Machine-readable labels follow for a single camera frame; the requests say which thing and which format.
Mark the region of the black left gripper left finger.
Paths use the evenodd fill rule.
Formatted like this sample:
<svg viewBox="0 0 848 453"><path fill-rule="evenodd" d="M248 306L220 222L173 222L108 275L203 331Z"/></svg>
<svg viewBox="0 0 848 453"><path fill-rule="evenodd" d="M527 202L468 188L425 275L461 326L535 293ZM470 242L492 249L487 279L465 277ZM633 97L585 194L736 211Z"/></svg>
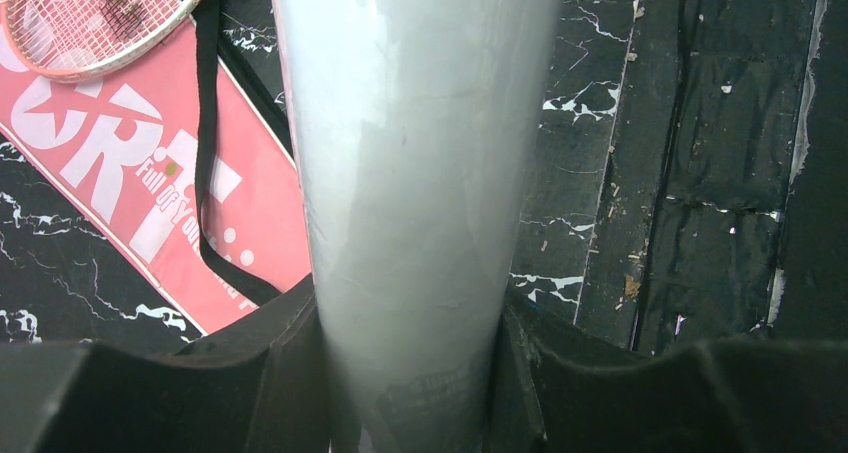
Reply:
<svg viewBox="0 0 848 453"><path fill-rule="evenodd" d="M326 452L313 283L175 354L102 343L1 349L5 452Z"/></svg>

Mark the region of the white shuttlecock tube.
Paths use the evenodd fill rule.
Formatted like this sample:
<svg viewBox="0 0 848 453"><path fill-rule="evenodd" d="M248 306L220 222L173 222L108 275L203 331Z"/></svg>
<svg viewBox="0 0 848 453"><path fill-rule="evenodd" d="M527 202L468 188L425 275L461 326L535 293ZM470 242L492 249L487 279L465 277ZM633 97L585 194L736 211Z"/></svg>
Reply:
<svg viewBox="0 0 848 453"><path fill-rule="evenodd" d="M334 452L477 452L562 0L272 0Z"/></svg>

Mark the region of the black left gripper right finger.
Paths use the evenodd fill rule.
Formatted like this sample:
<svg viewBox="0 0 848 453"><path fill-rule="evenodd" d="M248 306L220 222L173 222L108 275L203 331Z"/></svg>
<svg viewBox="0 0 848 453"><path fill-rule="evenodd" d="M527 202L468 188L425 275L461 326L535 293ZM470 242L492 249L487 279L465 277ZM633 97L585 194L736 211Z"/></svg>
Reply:
<svg viewBox="0 0 848 453"><path fill-rule="evenodd" d="M508 289L494 452L843 452L847 345L750 337L648 357Z"/></svg>

